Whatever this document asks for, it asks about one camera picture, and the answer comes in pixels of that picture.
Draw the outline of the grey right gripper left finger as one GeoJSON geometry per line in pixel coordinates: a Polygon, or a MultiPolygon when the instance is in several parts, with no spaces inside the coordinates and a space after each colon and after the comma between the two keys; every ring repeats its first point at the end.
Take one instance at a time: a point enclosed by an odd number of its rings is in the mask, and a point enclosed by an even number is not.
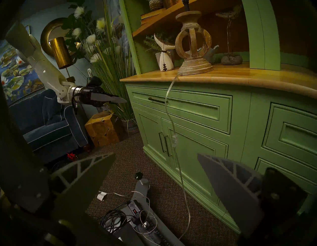
{"type": "Polygon", "coordinates": [[[49,174],[34,162],[15,161],[15,205],[45,220],[77,224],[116,159],[115,153],[90,156],[49,174]]]}

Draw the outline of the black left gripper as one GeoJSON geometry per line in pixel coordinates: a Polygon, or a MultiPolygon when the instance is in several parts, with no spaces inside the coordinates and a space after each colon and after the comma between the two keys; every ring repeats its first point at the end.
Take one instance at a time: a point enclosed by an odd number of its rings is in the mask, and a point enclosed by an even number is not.
{"type": "Polygon", "coordinates": [[[74,101],[94,107],[102,107],[105,103],[127,103],[125,99],[117,97],[116,95],[104,94],[101,85],[102,81],[99,77],[88,77],[86,86],[80,87],[78,92],[74,92],[74,101]]]}

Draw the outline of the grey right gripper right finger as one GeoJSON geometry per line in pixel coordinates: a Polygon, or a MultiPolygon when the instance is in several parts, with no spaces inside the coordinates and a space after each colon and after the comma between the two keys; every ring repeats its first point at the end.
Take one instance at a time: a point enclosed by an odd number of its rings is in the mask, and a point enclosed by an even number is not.
{"type": "Polygon", "coordinates": [[[198,154],[216,195],[244,237],[264,237],[286,227],[307,198],[307,192],[274,167],[264,174],[247,165],[207,154],[198,154]]]}

